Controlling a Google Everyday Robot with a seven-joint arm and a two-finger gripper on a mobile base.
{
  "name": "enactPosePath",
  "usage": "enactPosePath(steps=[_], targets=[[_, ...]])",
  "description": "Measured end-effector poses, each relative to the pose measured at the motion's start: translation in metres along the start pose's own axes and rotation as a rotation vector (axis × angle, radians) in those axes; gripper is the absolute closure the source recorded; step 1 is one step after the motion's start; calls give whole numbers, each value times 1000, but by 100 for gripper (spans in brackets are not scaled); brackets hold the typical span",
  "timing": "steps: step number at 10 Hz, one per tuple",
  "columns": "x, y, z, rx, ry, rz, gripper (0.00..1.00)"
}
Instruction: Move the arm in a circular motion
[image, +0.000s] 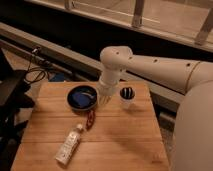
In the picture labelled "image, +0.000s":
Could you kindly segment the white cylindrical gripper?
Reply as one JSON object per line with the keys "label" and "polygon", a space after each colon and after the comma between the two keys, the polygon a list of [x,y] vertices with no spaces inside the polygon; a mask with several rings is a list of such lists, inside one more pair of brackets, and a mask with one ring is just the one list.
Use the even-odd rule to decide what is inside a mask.
{"label": "white cylindrical gripper", "polygon": [[97,83],[97,90],[100,94],[99,97],[99,105],[103,106],[105,104],[106,96],[110,96],[107,98],[106,104],[112,103],[114,99],[114,95],[117,91],[117,86],[116,85],[108,85],[104,83],[103,81],[99,80]]}

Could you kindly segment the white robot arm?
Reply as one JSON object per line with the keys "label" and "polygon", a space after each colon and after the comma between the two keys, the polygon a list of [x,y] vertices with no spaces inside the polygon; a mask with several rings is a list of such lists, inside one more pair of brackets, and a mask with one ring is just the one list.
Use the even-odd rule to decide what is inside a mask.
{"label": "white robot arm", "polygon": [[100,61],[103,96],[114,94],[124,70],[182,93],[171,171],[213,171],[213,62],[135,55],[128,46],[103,48]]}

